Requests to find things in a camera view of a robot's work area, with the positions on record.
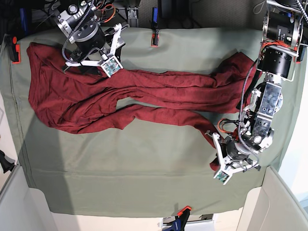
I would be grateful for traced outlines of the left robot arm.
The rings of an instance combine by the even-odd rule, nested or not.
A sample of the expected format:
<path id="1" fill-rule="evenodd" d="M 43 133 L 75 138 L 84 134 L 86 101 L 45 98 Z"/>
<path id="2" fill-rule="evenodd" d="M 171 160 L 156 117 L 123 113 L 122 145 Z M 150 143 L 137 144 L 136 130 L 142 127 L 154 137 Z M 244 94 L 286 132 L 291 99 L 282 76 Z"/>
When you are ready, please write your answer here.
<path id="1" fill-rule="evenodd" d="M 238 172 L 260 169 L 259 153 L 271 146 L 271 123 L 283 104 L 282 82 L 292 82 L 303 60 L 308 23 L 305 0 L 269 0 L 258 58 L 248 71 L 238 103 L 237 120 L 223 118 L 219 132 L 208 131 L 217 157 L 214 178 L 226 184 Z"/>

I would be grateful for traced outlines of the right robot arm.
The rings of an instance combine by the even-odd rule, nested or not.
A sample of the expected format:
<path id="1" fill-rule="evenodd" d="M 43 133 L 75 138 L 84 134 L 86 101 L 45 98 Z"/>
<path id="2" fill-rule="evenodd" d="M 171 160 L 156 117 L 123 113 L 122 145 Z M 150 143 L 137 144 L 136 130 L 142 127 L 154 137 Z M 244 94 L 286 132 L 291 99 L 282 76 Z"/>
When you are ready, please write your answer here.
<path id="1" fill-rule="evenodd" d="M 100 5 L 95 0 L 57 0 L 52 6 L 54 20 L 66 36 L 62 46 L 65 64 L 62 70 L 72 67 L 99 67 L 111 77 L 123 69 L 121 49 L 125 46 L 121 32 L 129 27 L 127 22 L 103 31 L 101 24 L 108 22 L 104 11 L 113 9 L 111 3 Z"/>

